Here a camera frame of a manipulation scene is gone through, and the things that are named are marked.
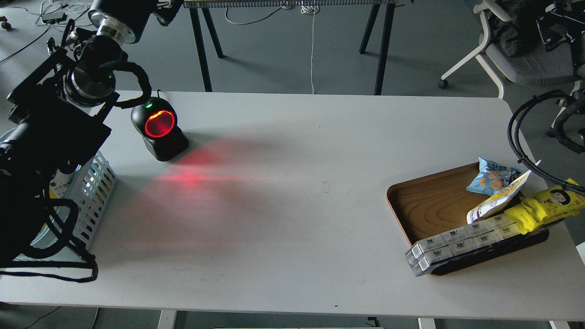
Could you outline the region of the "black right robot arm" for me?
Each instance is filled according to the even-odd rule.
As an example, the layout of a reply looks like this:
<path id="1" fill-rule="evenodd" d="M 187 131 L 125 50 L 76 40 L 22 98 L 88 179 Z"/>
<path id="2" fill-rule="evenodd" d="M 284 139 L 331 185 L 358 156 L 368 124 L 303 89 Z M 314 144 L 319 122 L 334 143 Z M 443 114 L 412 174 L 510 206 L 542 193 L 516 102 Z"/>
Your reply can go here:
<path id="1" fill-rule="evenodd" d="M 562 43 L 567 43 L 570 49 L 572 59 L 572 72 L 578 80 L 584 79 L 584 2 L 582 0 L 554 0 L 553 4 L 537 18 L 537 29 L 545 49 L 548 52 L 555 50 Z M 558 179 L 548 172 L 542 170 L 535 164 L 524 152 L 520 146 L 520 127 L 525 116 L 537 104 L 558 98 L 564 101 L 564 109 L 555 118 L 553 122 L 553 136 L 558 143 L 562 144 L 568 150 L 577 154 L 583 154 L 584 144 L 578 144 L 570 139 L 564 130 L 566 121 L 572 115 L 584 114 L 584 96 L 579 98 L 561 90 L 552 90 L 538 96 L 533 96 L 516 110 L 508 123 L 506 129 L 508 142 L 517 162 L 522 163 L 528 170 L 532 171 L 539 177 L 558 185 L 562 190 L 576 192 L 584 195 L 583 186 L 576 183 L 569 183 Z"/>

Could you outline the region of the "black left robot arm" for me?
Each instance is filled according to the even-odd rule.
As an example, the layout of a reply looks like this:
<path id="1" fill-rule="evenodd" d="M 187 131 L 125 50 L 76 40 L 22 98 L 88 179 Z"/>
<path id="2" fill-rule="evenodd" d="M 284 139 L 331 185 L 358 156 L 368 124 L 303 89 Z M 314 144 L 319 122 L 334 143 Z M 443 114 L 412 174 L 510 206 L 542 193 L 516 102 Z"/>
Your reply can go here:
<path id="1" fill-rule="evenodd" d="M 169 25 L 182 6 L 159 0 L 96 0 L 88 11 L 96 31 L 67 22 L 61 43 L 9 95 L 16 127 L 1 142 L 1 273 L 32 277 L 27 267 L 90 269 L 83 278 L 40 276 L 77 283 L 97 279 L 96 257 L 74 236 L 79 206 L 51 198 L 57 172 L 90 163 L 111 134 L 113 107 L 130 119 L 159 161 L 178 156 L 189 141 L 169 102 L 152 96 L 145 70 L 130 62 L 125 43 L 138 43 L 150 15 Z"/>

